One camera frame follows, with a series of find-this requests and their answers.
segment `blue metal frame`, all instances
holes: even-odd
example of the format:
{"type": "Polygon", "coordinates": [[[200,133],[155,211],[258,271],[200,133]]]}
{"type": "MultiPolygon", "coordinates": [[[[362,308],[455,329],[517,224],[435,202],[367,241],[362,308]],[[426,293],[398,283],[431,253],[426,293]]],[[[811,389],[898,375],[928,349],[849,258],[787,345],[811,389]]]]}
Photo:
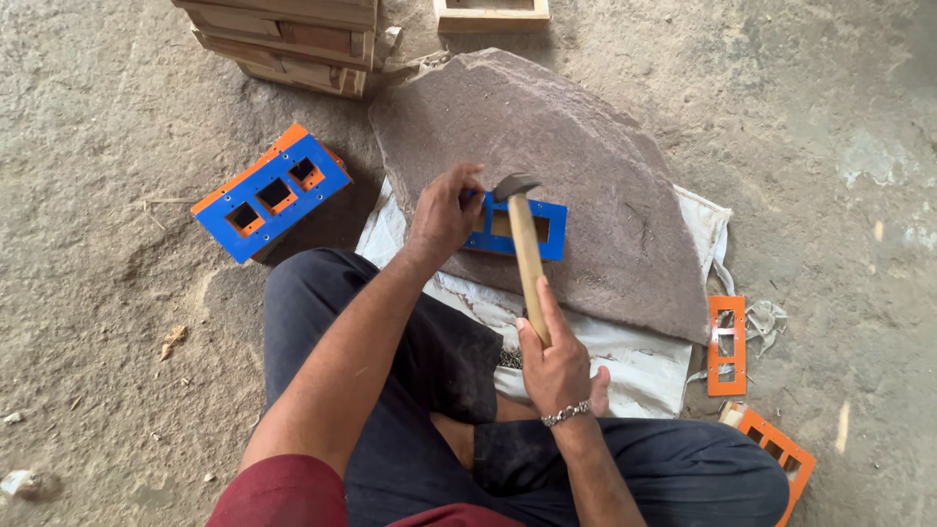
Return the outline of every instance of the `blue metal frame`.
{"type": "Polygon", "coordinates": [[[345,171],[335,163],[319,141],[312,135],[307,135],[206,206],[195,215],[195,219],[211,233],[238,264],[243,264],[350,181],[345,171]],[[309,158],[325,176],[318,185],[307,192],[303,192],[287,172],[303,158],[309,158]],[[277,178],[280,178],[296,194],[296,201],[279,214],[271,216],[267,208],[257,199],[256,194],[277,178]],[[263,225],[247,237],[242,237],[226,219],[226,216],[242,203],[249,204],[254,212],[263,218],[263,225]]]}
{"type": "MultiPolygon", "coordinates": [[[[540,257],[543,260],[560,261],[563,259],[563,244],[566,240],[566,214],[567,208],[555,203],[537,202],[529,200],[530,214],[535,217],[548,218],[550,220],[550,233],[545,242],[540,242],[540,257]]],[[[514,240],[510,236],[498,236],[491,234],[491,222],[495,216],[496,210],[507,212],[508,204],[495,203],[491,197],[491,192],[484,194],[482,204],[482,214],[484,214],[484,232],[473,232],[468,236],[463,248],[474,248],[477,250],[487,250],[491,252],[500,252],[502,254],[516,254],[514,250],[514,240]]]]}

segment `hand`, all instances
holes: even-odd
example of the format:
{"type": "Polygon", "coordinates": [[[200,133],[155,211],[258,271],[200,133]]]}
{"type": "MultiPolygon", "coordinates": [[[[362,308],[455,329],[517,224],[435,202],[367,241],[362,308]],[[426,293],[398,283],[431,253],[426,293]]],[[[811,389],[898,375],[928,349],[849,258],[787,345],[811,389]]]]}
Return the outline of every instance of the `hand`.
{"type": "Polygon", "coordinates": [[[483,165],[457,164],[420,194],[404,249],[434,273],[466,242],[482,212],[484,187],[474,176],[483,169],[483,165]],[[467,190],[475,194],[467,198],[467,190]]]}
{"type": "MultiPolygon", "coordinates": [[[[544,349],[530,321],[517,319],[517,336],[524,356],[524,387],[540,415],[555,415],[567,406],[590,399],[588,351],[566,323],[546,277],[537,280],[537,295],[553,346],[544,349]]],[[[607,369],[596,378],[602,378],[604,387],[608,386],[607,369]]]]}

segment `chain bracelet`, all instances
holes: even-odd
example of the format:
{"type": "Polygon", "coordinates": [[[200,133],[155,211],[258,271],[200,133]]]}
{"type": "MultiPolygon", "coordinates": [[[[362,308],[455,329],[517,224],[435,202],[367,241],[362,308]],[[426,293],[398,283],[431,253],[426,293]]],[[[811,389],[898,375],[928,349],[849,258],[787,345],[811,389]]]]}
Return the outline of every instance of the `chain bracelet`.
{"type": "Polygon", "coordinates": [[[540,420],[547,426],[552,427],[560,421],[565,421],[574,415],[584,414],[592,410],[592,401],[586,399],[575,406],[567,406],[559,411],[559,414],[541,417],[540,420]]]}

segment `knee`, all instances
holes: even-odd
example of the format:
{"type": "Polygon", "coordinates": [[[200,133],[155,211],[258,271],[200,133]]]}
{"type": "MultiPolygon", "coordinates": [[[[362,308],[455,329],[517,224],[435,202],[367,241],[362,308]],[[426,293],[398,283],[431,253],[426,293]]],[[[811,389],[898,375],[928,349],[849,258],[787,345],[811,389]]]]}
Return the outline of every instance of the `knee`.
{"type": "Polygon", "coordinates": [[[779,460],[735,428],[722,423],[708,425],[712,427],[709,433],[718,438],[714,446],[719,452],[713,455],[733,466],[736,488],[744,497],[738,505],[752,518],[763,520],[757,523],[776,525],[787,509],[791,491],[779,460]]]}
{"type": "Polygon", "coordinates": [[[267,277],[267,291],[290,289],[300,283],[328,279],[329,275],[347,268],[346,262],[356,255],[340,248],[314,248],[290,256],[267,277]]]}

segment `hammer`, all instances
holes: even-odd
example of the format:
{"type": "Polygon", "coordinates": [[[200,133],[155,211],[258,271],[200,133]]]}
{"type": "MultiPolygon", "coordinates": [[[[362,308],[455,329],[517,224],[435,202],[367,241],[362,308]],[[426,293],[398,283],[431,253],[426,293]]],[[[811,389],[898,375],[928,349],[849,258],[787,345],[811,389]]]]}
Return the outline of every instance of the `hammer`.
{"type": "Polygon", "coordinates": [[[517,266],[521,270],[521,285],[524,288],[528,319],[540,336],[543,347],[548,348],[552,345],[552,340],[550,331],[546,328],[540,297],[537,295],[537,279],[543,275],[543,264],[540,261],[540,246],[537,243],[537,231],[533,226],[533,215],[530,214],[527,201],[527,193],[540,185],[540,181],[527,173],[512,173],[498,183],[491,191],[491,196],[495,203],[508,202],[511,237],[517,252],[517,266]]]}

